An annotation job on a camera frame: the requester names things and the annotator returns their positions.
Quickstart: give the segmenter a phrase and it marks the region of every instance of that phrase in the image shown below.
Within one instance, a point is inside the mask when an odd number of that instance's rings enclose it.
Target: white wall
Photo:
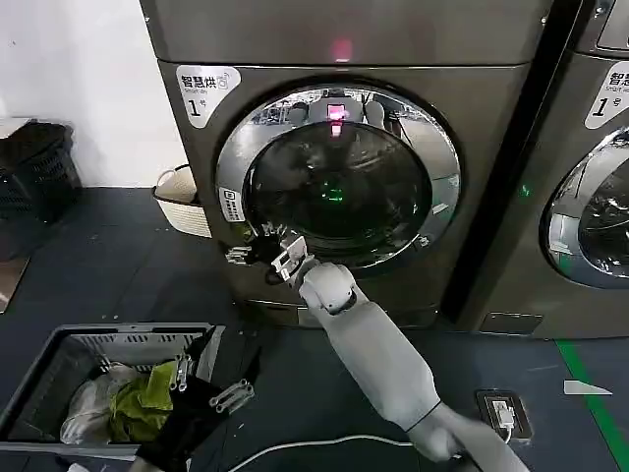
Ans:
[[[86,187],[186,162],[139,0],[0,0],[0,116],[75,128]]]

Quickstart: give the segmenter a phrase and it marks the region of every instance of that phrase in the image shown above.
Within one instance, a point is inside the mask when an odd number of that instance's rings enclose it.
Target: wicker basket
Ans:
[[[197,186],[188,164],[167,170],[159,176],[157,185],[153,187],[153,197],[173,228],[211,238],[203,207],[193,203],[196,194]]]

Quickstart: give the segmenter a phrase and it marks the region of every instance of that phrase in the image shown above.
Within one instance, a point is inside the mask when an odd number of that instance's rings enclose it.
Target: washing machine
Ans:
[[[461,326],[629,335],[629,4],[583,14]]]
[[[244,314],[313,321],[269,270],[295,233],[397,323],[433,322],[550,4],[142,0]]]

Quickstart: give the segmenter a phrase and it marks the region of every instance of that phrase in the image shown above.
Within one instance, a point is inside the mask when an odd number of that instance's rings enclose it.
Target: door glass window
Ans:
[[[271,143],[250,169],[248,212],[306,237],[322,260],[350,267],[385,261],[418,235],[431,204],[428,173],[390,133],[319,122]]]
[[[579,223],[579,243],[599,270],[629,276],[629,161],[611,173],[588,202]]]

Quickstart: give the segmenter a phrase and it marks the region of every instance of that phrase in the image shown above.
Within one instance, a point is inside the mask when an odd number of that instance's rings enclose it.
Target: dark floor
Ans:
[[[226,470],[268,445],[374,434],[403,440],[380,419],[318,330],[243,325],[210,241],[176,232],[145,190],[92,190],[49,231],[34,253],[9,311],[0,316],[6,360],[0,403],[6,405],[30,363],[58,325],[139,321],[210,322],[232,326],[233,356],[224,369],[237,377],[243,356],[262,346],[257,397],[200,448],[194,471]],[[518,392],[534,436],[513,448],[535,471],[616,471],[583,398],[563,394],[571,375],[551,341],[462,333],[407,331],[434,370],[437,390],[459,412],[478,416],[477,389]],[[629,342],[576,343],[592,382],[614,396],[602,400],[629,442]],[[2,470],[63,470],[47,455],[2,453]],[[90,470],[126,470],[100,459],[78,459]],[[409,448],[349,442],[281,451],[245,470],[417,470]],[[444,470],[422,461],[421,470]]]

